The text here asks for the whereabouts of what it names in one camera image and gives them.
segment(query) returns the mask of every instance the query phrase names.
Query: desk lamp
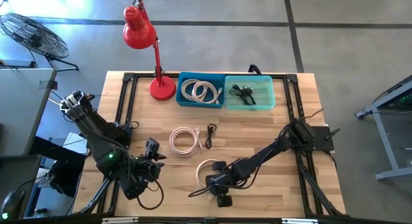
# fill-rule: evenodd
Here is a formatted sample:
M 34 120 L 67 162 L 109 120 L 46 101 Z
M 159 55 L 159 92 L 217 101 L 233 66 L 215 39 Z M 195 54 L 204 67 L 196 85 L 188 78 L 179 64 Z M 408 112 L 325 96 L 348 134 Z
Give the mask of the desk lamp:
M 126 44 L 134 49 L 154 48 L 156 55 L 156 78 L 150 84 L 151 96 L 160 101 L 168 100 L 176 92 L 173 79 L 163 76 L 160 66 L 159 45 L 156 30 L 150 23 L 144 8 L 143 0 L 134 0 L 131 6 L 124 10 L 126 24 L 123 29 L 123 38 Z

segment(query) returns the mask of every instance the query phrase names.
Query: blue bin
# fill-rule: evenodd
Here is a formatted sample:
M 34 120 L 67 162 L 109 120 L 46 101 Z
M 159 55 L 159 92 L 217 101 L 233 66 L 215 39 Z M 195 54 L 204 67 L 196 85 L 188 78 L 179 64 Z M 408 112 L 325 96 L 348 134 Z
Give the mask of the blue bin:
M 250 86 L 253 89 L 252 96 L 256 105 L 245 105 L 239 97 L 230 95 L 229 91 L 232 90 L 233 84 L 237 84 L 239 87 Z M 272 109 L 276 103 L 273 79 L 268 75 L 226 76 L 225 91 L 227 109 L 263 111 Z
M 197 102 L 192 102 L 187 100 L 185 97 L 182 95 L 182 83 L 186 79 L 198 79 L 198 80 L 205 80 L 210 82 L 216 90 L 219 90 L 219 88 L 222 88 L 223 91 L 219 95 L 219 104 L 203 104 L 203 103 L 197 103 Z M 194 84 L 191 84 L 186 87 L 186 93 L 191 94 L 192 89 L 193 89 Z M 200 95 L 203 91 L 203 87 L 198 88 L 197 94 Z M 205 102 L 210 101 L 213 99 L 213 93 L 210 91 L 210 89 L 207 90 L 206 97 L 205 97 Z M 191 72 L 181 72 L 179 74 L 179 84 L 178 84 L 178 92 L 176 94 L 176 101 L 179 103 L 181 106 L 191 106 L 191 107 L 207 107 L 207 108 L 221 108 L 223 104 L 225 103 L 225 75 L 219 74 L 219 73 L 191 73 Z

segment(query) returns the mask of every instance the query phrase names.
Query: wooden table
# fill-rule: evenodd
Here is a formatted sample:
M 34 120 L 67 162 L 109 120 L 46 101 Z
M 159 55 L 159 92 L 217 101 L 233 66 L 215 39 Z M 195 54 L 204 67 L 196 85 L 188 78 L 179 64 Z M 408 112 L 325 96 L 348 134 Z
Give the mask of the wooden table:
M 109 71 L 103 87 L 98 113 L 109 122 L 115 119 L 123 74 L 124 71 Z M 315 77 L 311 73 L 299 73 L 297 77 L 304 113 L 311 115 L 321 108 Z M 190 192 L 199 189 L 195 177 L 199 163 L 209 158 L 232 162 L 237 158 L 252 156 L 272 143 L 280 129 L 289 123 L 285 90 L 281 80 L 274 80 L 276 106 L 271 111 L 231 111 L 225 107 L 222 109 L 182 107 L 176 103 L 175 98 L 159 102 L 149 94 L 151 80 L 138 80 L 132 120 L 138 121 L 140 127 L 133 132 L 129 152 L 135 156 L 142 154 L 144 144 L 149 137 L 160 143 L 160 152 L 167 156 L 166 160 L 162 160 L 165 166 L 158 180 L 164 188 L 164 202 L 155 210 L 144 210 L 136 200 L 127 200 L 120 190 L 116 216 L 250 218 L 304 216 L 295 155 L 291 150 L 266 162 L 251 188 L 230 190 L 229 194 L 233 199 L 231 207 L 218 208 L 216 199 L 208 199 L 208 194 L 195 198 L 187 197 Z M 127 102 L 125 103 L 123 117 L 126 115 Z M 325 123 L 322 113 L 309 118 L 307 122 L 313 126 L 322 126 Z M 171 152 L 169 137 L 177 127 L 186 126 L 193 129 L 199 127 L 200 138 L 204 142 L 207 136 L 206 128 L 210 123 L 218 126 L 212 138 L 211 150 L 198 151 L 189 158 L 181 158 Z M 185 148 L 192 143 L 193 139 L 189 134 L 182 134 L 176 139 L 175 146 Z M 341 189 L 332 159 L 323 152 L 314 152 L 313 156 L 320 188 L 335 207 L 344 213 Z M 208 173 L 212 173 L 212 169 L 204 169 L 201 176 L 206 176 Z M 101 182 L 102 174 L 94 166 L 93 159 L 89 157 L 84 166 L 74 211 L 80 210 L 87 204 Z M 152 189 L 156 188 L 155 184 L 150 186 Z M 155 206 L 160 200 L 160 191 L 151 192 L 147 189 L 140 198 L 146 207 Z M 106 198 L 105 207 L 109 206 L 109 199 L 110 195 Z M 310 189 L 309 199 L 312 210 L 315 210 Z

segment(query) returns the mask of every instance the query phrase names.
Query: gray floor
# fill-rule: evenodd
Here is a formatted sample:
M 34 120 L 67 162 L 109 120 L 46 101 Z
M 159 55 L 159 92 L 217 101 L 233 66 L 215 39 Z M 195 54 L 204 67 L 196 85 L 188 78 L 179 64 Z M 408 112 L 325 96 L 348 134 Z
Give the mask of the gray floor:
M 122 20 L 132 0 L 28 0 L 22 15 Z M 412 23 L 412 0 L 291 0 L 300 23 Z M 284 0 L 145 0 L 149 17 L 163 21 L 287 22 Z M 7 7 L 0 8 L 5 12 Z M 79 72 L 57 75 L 58 93 L 101 92 L 108 70 L 153 70 L 152 49 L 132 50 L 122 26 L 48 25 L 70 48 L 67 61 Z M 250 63 L 269 72 L 296 72 L 289 28 L 157 26 L 165 70 L 245 71 Z M 412 177 L 377 182 L 374 173 L 390 169 L 373 118 L 353 114 L 411 74 L 412 30 L 298 28 L 305 72 L 315 73 L 327 123 L 334 137 L 339 181 L 347 213 L 360 218 L 412 222 Z M 26 59 L 22 46 L 0 36 L 0 58 Z M 41 66 L 47 66 L 36 55 Z M 66 136 L 77 128 L 48 104 L 38 135 Z

